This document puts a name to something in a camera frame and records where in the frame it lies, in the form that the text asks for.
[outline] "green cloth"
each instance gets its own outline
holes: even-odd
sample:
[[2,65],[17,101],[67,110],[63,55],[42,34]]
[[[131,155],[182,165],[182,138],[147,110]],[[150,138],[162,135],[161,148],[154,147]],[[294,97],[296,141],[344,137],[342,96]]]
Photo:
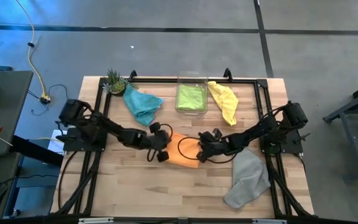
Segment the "green cloth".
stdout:
[[178,86],[177,109],[180,110],[205,110],[206,95],[202,86]]

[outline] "gray table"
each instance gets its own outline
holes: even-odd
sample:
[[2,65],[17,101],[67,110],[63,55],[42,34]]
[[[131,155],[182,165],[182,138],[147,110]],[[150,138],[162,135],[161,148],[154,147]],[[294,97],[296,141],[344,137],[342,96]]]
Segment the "gray table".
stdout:
[[[63,159],[61,155],[14,135],[32,75],[32,72],[0,72],[0,126],[2,126],[0,137],[13,144],[13,147],[10,147],[0,141],[0,182],[16,176],[21,155],[57,166],[60,165],[59,158],[60,163]],[[16,182],[9,181],[8,187],[11,189],[12,183]],[[2,200],[0,218],[4,215],[6,208],[4,205],[8,203],[8,199],[12,199],[12,192],[5,194]]]

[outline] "blue towel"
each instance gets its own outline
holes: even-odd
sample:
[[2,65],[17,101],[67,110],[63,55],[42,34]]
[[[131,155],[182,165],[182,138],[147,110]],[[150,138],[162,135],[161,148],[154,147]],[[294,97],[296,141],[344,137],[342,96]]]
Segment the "blue towel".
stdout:
[[135,120],[144,126],[148,126],[154,120],[154,113],[160,108],[163,99],[150,94],[139,93],[131,85],[127,85],[124,101]]

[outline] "table leg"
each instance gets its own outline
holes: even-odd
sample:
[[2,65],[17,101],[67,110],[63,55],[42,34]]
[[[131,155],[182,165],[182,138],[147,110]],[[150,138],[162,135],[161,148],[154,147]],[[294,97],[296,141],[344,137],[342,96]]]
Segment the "table leg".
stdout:
[[38,159],[44,163],[61,166],[63,156],[52,152],[44,147],[38,146],[28,140],[22,139],[18,136],[13,136],[11,151],[19,152],[23,156]]

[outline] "orange cloth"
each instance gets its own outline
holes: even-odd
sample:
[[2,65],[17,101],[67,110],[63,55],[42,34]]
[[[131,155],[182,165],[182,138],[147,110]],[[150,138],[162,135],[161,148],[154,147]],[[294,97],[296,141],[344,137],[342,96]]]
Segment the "orange cloth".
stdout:
[[[190,168],[198,168],[198,165],[200,162],[198,160],[191,160],[184,158],[178,150],[178,143],[181,139],[185,138],[187,136],[184,136],[182,134],[173,133],[171,142],[168,144],[166,151],[169,154],[168,162],[190,167]],[[200,145],[198,145],[199,140],[197,139],[185,139],[180,143],[180,151],[183,153],[183,155],[189,157],[189,158],[196,158],[197,153],[201,150]]]

